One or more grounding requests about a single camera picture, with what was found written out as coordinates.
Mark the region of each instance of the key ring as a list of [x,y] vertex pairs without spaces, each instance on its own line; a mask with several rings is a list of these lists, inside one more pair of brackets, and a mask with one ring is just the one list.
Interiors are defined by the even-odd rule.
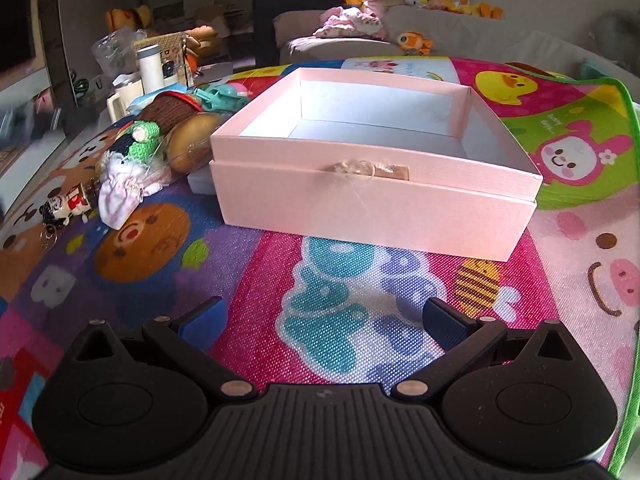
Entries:
[[40,231],[40,245],[49,251],[58,241],[58,232],[53,224],[45,224]]

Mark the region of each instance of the cardboard box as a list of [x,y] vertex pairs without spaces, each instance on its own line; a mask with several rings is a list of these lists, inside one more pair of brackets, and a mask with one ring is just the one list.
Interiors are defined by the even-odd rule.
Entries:
[[211,145],[228,224],[489,260],[508,259],[542,184],[472,88],[379,72],[299,68]]

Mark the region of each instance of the crocheted green toy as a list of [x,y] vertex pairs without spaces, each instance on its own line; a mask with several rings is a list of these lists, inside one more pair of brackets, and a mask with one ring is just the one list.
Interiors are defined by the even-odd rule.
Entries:
[[135,121],[127,132],[131,135],[133,144],[129,147],[131,158],[140,162],[147,162],[160,145],[160,128],[156,123]]

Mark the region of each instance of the brown knitted item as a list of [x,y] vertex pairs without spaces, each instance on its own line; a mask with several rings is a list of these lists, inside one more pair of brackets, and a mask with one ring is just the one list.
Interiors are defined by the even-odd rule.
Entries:
[[158,94],[137,116],[139,121],[151,121],[160,127],[160,135],[168,134],[176,124],[197,114],[192,105],[170,94]]

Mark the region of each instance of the teal toy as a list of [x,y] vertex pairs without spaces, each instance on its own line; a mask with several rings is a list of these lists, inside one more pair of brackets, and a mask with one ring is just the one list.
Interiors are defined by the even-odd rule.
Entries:
[[192,91],[206,112],[237,112],[249,102],[249,98],[238,95],[231,85],[218,85],[208,90],[196,88]]

